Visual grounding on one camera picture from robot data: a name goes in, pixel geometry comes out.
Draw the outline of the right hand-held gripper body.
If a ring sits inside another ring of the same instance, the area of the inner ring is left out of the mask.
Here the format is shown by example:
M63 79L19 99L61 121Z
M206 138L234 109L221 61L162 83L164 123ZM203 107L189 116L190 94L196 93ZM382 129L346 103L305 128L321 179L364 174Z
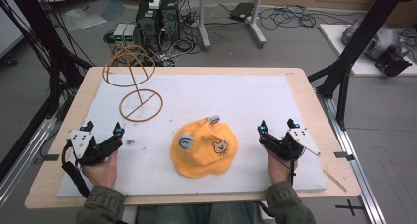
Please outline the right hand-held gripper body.
M259 143L276 158L282 160L297 160L303 155L305 150L316 156L321 155L310 132L302 128L289 129L281 139L276 138L269 132L261 134Z

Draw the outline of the person's left hand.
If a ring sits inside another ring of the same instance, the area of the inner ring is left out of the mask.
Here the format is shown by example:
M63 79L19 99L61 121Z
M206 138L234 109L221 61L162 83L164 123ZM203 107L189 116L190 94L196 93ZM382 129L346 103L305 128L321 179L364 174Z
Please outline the person's left hand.
M95 186L114 189L117 179L117 156L118 151L115 151L107 161L94 166L84 166L82 172Z

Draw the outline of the person's right hand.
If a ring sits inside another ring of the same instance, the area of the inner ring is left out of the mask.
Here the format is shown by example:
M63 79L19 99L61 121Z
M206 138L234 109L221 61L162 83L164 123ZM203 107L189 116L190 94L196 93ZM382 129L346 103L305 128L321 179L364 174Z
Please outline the person's right hand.
M273 185L289 181L290 167L289 161L276 159L271 152L268 153L268 174Z

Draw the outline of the thin wooden stick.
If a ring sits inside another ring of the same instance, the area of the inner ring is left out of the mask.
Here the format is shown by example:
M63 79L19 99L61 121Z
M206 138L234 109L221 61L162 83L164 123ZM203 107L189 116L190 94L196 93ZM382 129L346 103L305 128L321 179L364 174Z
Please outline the thin wooden stick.
M328 176L330 180L332 180L341 190L347 192L347 189L335 178L331 173L326 170L323 170L324 174Z

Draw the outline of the white foam mat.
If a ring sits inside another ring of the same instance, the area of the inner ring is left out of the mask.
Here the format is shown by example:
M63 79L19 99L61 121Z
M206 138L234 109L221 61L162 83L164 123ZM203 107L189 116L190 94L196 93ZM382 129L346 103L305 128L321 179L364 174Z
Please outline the white foam mat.
M287 78L262 75L157 75L144 88L163 97L161 112L135 123L125 120L118 106L127 88L101 82L87 120L98 141L111 136L117 122L125 129L118 152L115 188L128 196L258 193L270 184L266 150L259 143L258 125L281 138L287 121L302 122ZM189 178L175 169L172 140L185 124L219 116L238 140L238 151L227 171Z

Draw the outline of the yellow bucket hat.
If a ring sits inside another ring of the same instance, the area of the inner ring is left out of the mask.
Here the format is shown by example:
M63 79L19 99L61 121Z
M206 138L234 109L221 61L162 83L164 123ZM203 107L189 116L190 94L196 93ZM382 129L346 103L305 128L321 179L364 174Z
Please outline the yellow bucket hat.
M222 174L238 151L238 140L215 115L185 124L175 134L170 156L178 173L189 178Z

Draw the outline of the black tape cross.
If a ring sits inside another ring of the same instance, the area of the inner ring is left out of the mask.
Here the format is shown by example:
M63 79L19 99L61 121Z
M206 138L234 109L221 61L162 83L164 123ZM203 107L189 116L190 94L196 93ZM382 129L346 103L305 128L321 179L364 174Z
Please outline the black tape cross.
M357 210L364 210L364 207L361 205L353 205L350 199L348 199L345 204L337 204L335 207L337 209L349 210L352 216L356 215Z

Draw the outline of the white floor board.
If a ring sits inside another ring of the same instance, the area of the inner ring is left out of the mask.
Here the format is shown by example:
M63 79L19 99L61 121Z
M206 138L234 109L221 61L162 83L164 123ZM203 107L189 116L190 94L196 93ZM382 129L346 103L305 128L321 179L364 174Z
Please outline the white floor board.
M348 25L328 25L320 24L320 30L328 43L332 46L337 55L340 55L345 48L342 43L342 35L348 28ZM417 77L417 64L409 57L405 60L411 63L411 66L399 74L400 77ZM377 69L375 62L369 59L365 54L361 54L352 67L351 75L353 77L383 77L384 74Z

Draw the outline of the small grey power box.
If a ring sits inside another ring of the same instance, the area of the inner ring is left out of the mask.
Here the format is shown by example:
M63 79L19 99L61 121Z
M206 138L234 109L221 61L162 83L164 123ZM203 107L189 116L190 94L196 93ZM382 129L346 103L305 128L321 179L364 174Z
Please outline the small grey power box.
M134 45L137 43L136 26L134 24L127 24L123 33L125 45Z
M121 46L125 45L124 42L124 31L126 29L127 25L126 24L118 24L115 31L113 32L113 38L115 40L115 43Z

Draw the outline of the white metal table stand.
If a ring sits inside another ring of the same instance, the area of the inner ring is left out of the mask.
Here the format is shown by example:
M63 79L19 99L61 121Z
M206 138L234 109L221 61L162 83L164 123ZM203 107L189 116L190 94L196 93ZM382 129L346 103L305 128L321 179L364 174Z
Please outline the white metal table stand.
M246 19L246 22L248 23L249 28L252 30L253 34L255 35L255 38L259 43L259 47L262 48L267 43L267 40L257 25L257 17L259 13L260 4L261 0L254 0L252 16L248 17ZM211 43L209 40L208 32L205 27L205 0L199 0L199 18L197 20L197 24L198 31L203 43L203 50L209 51L211 49Z

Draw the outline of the black computer tower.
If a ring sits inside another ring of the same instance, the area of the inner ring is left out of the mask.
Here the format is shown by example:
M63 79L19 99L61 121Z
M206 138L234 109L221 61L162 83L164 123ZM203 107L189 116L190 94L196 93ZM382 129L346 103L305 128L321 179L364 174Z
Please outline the black computer tower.
M152 2L153 0L142 0L140 2L136 15L136 24L142 46L150 48L152 51L159 51L158 37L162 28L161 15L158 9L153 9L149 6Z
M165 34L172 40L177 40L180 37L179 0L162 0L160 11Z

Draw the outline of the black device on board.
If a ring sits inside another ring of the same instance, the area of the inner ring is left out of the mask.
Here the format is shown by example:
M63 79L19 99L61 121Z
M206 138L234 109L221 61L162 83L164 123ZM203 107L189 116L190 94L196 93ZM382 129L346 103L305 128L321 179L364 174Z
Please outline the black device on board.
M396 77L411 66L400 54L396 46L390 46L377 58L375 67L386 77Z

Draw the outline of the flat black box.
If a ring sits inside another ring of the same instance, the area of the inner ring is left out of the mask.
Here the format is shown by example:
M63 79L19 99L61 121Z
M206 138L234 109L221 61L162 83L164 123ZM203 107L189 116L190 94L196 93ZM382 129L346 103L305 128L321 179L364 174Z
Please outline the flat black box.
M239 3L230 14L234 21L244 22L254 8L253 3Z

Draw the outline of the aluminium rail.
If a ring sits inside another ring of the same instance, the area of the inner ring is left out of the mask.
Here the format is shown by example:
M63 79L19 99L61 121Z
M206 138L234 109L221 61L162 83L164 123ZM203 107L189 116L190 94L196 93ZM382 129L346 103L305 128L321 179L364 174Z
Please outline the aluminium rail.
M53 109L51 99L47 98L0 162L0 208L40 155L42 147L54 137L52 130L62 116L63 105L64 100L60 99L57 108Z
M346 131L344 131L336 121L337 107L332 99L326 99L317 95L328 121L334 131L334 134L341 146L342 156L350 163L356 180L359 184L361 193L360 198L371 224L387 224L378 202L373 194L372 188L366 178L365 172L361 166L360 160L356 154L355 148Z

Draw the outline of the black metal frame post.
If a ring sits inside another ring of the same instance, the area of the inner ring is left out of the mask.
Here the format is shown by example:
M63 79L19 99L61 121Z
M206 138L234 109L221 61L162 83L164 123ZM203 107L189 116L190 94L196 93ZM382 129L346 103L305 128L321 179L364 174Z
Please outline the black metal frame post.
M316 88L317 94L325 99L332 99L334 91L339 88L335 119L342 130L345 130L345 108L353 65L400 2L401 0L375 0L339 57L331 65L308 77L310 83L326 77Z
M51 19L44 10L46 0L12 0L21 11L19 15L7 0L0 0L0 9L19 30L28 42L39 63L49 74L49 96L32 116L30 123L0 162L0 182L11 173L12 166L23 153L26 143L34 131L45 119L50 119L58 110L58 100L68 89L76 89L81 85L84 76L82 70L94 66L92 61L80 58L71 52L59 37Z

